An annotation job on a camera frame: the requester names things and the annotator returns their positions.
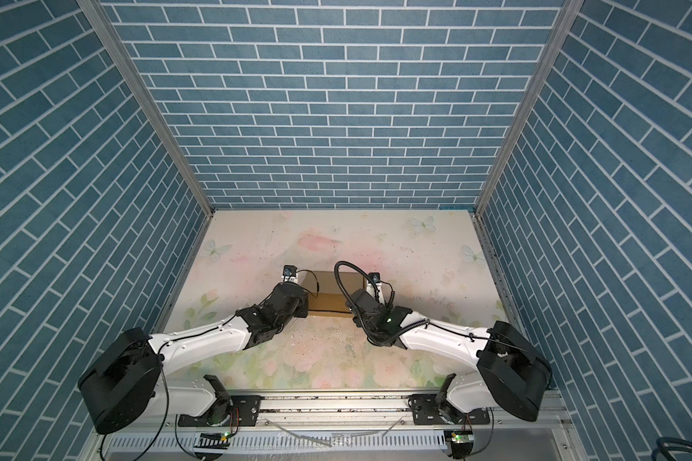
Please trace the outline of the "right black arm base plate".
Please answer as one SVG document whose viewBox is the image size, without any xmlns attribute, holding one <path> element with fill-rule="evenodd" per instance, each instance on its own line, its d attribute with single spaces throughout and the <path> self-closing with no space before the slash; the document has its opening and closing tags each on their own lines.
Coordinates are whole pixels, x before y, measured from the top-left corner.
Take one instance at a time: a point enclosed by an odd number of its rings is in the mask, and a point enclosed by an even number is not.
<svg viewBox="0 0 692 461">
<path fill-rule="evenodd" d="M 462 413 L 442 401 L 438 394 L 412 394 L 408 397 L 408 407 L 415 426 L 490 424 L 489 412 L 486 409 L 479 408 L 470 413 Z"/>
</svg>

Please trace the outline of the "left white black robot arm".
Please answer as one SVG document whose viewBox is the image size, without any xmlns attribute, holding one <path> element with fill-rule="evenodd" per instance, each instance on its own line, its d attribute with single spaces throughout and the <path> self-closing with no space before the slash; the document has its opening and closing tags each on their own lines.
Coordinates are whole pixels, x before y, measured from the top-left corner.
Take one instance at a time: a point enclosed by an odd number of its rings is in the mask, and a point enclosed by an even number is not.
<svg viewBox="0 0 692 461">
<path fill-rule="evenodd" d="M 308 312 L 307 290 L 296 282 L 280 282 L 262 302 L 207 326 L 153 335 L 141 328 L 123 332 L 78 380 L 95 430 L 111 434 L 140 418 L 166 414 L 200 426 L 230 423 L 234 405 L 218 378 L 207 375 L 203 385 L 172 386 L 168 376 L 268 342 Z"/>
</svg>

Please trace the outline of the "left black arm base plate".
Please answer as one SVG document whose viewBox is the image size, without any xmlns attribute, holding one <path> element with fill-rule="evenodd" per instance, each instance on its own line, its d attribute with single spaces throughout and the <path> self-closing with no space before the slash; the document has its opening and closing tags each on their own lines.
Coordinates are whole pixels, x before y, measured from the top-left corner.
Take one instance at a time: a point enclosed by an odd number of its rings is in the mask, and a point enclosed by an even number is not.
<svg viewBox="0 0 692 461">
<path fill-rule="evenodd" d="M 257 424 L 262 400 L 258 395 L 218 399 L 201 416 L 180 415 L 177 424 L 182 428 L 249 428 Z"/>
</svg>

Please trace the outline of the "brown cardboard box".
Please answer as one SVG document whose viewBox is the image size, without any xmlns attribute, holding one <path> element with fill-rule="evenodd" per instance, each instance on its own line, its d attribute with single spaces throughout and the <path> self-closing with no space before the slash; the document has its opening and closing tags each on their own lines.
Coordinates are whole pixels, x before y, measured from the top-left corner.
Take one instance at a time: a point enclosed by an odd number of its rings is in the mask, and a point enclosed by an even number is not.
<svg viewBox="0 0 692 461">
<path fill-rule="evenodd" d="M 297 280 L 309 295 L 309 317 L 351 318 L 353 316 L 333 271 L 299 270 Z"/>
</svg>

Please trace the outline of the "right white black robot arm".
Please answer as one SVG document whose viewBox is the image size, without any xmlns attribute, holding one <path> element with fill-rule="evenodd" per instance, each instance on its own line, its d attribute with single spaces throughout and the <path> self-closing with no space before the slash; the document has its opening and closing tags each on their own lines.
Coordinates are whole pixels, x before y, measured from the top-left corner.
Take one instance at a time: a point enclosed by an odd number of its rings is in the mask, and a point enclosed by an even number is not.
<svg viewBox="0 0 692 461">
<path fill-rule="evenodd" d="M 406 307 L 388 307 L 365 289 L 345 298 L 371 344 L 434 353 L 472 370 L 463 376 L 451 372 L 444 381 L 437 400 L 450 411 L 465 414 L 500 407 L 519 420 L 537 420 L 552 367 L 511 324 L 497 321 L 490 328 L 449 324 Z"/>
</svg>

